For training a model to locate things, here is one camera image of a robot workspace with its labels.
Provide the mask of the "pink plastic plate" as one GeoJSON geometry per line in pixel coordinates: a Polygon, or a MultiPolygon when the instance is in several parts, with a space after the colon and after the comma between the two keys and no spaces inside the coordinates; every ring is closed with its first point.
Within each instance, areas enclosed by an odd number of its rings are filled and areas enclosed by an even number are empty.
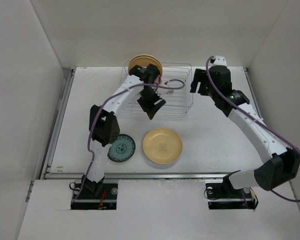
{"type": "Polygon", "coordinates": [[[155,83],[156,83],[158,86],[162,84],[162,76],[161,76],[161,75],[159,75],[159,76],[156,78],[155,83]]]}

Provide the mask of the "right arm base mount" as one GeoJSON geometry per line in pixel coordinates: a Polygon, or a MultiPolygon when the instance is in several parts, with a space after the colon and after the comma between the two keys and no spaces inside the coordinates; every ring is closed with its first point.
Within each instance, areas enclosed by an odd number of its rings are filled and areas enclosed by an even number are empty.
{"type": "Polygon", "coordinates": [[[255,210],[259,205],[251,187],[234,189],[223,182],[207,181],[204,196],[210,210],[255,210]]]}

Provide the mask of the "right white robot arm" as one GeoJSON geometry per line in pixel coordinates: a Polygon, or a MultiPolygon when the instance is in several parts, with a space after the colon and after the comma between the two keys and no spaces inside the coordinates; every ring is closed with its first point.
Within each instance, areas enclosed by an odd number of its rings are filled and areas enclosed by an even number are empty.
{"type": "Polygon", "coordinates": [[[224,65],[209,70],[197,68],[191,93],[212,98],[214,105],[243,132],[257,151],[261,164],[255,169],[238,170],[223,178],[222,193],[233,197],[240,189],[261,187],[265,191],[294,179],[300,166],[299,153],[261,125],[250,100],[232,88],[231,72],[224,65]]]}

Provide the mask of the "teal patterned small plate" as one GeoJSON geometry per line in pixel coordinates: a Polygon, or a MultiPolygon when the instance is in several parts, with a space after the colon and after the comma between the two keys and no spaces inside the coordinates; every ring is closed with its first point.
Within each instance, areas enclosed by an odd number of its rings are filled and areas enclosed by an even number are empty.
{"type": "Polygon", "coordinates": [[[124,163],[135,153],[136,143],[127,134],[119,134],[108,150],[107,157],[114,163],[124,163]]]}

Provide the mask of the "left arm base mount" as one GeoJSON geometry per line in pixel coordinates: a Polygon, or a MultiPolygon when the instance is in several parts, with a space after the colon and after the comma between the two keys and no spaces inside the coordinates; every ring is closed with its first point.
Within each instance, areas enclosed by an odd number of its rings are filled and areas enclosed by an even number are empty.
{"type": "Polygon", "coordinates": [[[70,189],[73,191],[70,202],[71,210],[116,210],[118,197],[118,182],[106,182],[103,184],[101,192],[94,196],[89,190],[84,188],[79,196],[80,183],[71,182],[70,189]]]}

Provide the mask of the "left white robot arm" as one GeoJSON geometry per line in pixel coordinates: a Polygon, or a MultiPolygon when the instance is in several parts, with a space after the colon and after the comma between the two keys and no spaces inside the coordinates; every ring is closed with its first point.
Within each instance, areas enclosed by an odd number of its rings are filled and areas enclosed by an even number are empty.
{"type": "Polygon", "coordinates": [[[79,191],[90,198],[101,195],[105,175],[104,159],[120,134],[117,117],[137,97],[137,103],[153,119],[166,101],[157,94],[161,88],[162,67],[155,63],[130,65],[124,82],[101,105],[93,105],[89,113],[87,150],[92,158],[81,178],[79,191]]]}

